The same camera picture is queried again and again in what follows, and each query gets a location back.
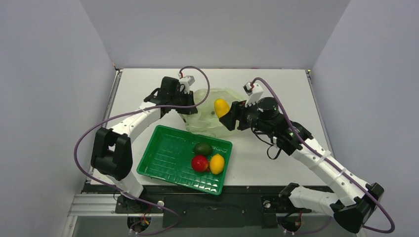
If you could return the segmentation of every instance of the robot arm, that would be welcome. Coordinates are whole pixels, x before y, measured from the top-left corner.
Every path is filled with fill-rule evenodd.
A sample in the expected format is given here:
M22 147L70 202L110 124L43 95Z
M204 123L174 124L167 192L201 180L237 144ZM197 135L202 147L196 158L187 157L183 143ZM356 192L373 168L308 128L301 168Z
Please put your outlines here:
M278 104L272 97L260 99L263 90L258 83L250 82L244 86L249 98L246 101L233 102L230 111L219 118L219 121L229 130L248 128L267 135L273 146L282 149L287 155L300 161L320 177L334 193L315 191L298 184L289 184L281 193L284 201L290 201L296 208L306 208L326 213L346 230L358 233L363 224L376 209L374 202L343 174L349 175L361 187L368 191L378 201L384 189L377 183L368 184L348 171L320 146L317 140L301 124L291 122L298 135L322 157L313 154L303 146L293 130L290 129L283 114L279 112ZM336 170L325 159L333 162L342 171Z
M191 76L181 79L164 77L160 88L155 89L138 107L143 110L156 105L194 105L193 92L189 90L195 82ZM152 123L161 119L171 108L155 108L127 117L111 128L100 128L93 144L91 165L106 175L125 193L139 197L143 186L131 171L131 144ZM196 108L176 109L179 114L196 114Z

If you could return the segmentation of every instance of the red apple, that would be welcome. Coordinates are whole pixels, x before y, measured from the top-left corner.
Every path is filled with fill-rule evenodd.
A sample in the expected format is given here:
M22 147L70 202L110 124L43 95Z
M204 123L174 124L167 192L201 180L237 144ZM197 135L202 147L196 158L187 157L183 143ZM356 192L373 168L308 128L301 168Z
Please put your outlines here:
M210 163L203 155L197 155L192 159L192 168L197 172L204 172L208 169Z

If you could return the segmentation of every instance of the gray wall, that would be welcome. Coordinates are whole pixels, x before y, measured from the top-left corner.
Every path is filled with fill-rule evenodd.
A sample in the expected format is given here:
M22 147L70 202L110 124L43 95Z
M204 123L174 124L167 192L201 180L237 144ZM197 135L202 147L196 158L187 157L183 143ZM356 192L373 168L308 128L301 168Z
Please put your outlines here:
M336 158L384 186L392 236L418 236L418 12L416 0L352 0L312 71ZM379 211L368 224L389 227Z
M313 67L349 0L81 0L118 68Z
M78 0L1 1L0 22L0 235L61 236L115 70Z

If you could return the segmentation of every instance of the metal frame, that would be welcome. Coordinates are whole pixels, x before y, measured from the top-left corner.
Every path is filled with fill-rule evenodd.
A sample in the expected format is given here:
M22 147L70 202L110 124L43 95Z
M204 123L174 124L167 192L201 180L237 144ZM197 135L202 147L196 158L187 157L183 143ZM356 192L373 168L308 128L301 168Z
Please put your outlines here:
M68 216L66 224L64 226L63 237L72 237L74 232L74 227L77 223L77 216Z
M143 216L143 213L115 213L117 201L113 194L77 194L71 204L69 217L77 216ZM163 216L162 213L148 213L146 216Z
M113 107L114 101L115 101L115 96L117 94L119 82L121 81L123 71L124 71L123 69L118 69L117 72L116 72L115 79L114 79L114 84L113 84L112 89L111 89L111 94L109 95L108 106L106 107L106 111L105 111L105 114L103 116L103 120L108 119L110 114L111 114L112 107Z
M319 115L319 118L320 118L320 123L322 125L323 132L325 134L326 143L328 144L329 151L332 152L332 156L335 156L333 154L333 148L332 148L332 145L330 143L330 139L329 139L329 136L328 136L328 133L327 133L327 130L326 130L325 122L323 121L322 113L320 112L320 108L319 108L319 105L317 104L317 99L316 99L316 96L314 94L313 81L311 80L310 72L311 72L310 70L305 70L305 74L306 74L307 80L308 80L308 85L310 86L311 94L313 95L314 104L316 105L317 114Z

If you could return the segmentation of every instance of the lemon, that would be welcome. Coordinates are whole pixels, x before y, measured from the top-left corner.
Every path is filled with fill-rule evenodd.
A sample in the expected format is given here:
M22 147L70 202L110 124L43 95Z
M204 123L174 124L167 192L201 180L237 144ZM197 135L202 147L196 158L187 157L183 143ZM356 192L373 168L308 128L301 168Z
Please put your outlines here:
M221 118L230 111L230 106L227 104L225 100L219 98L214 101L214 110L217 114L217 117Z
M209 161L209 169L213 174L219 174L224 170L225 160L220 154L214 155Z

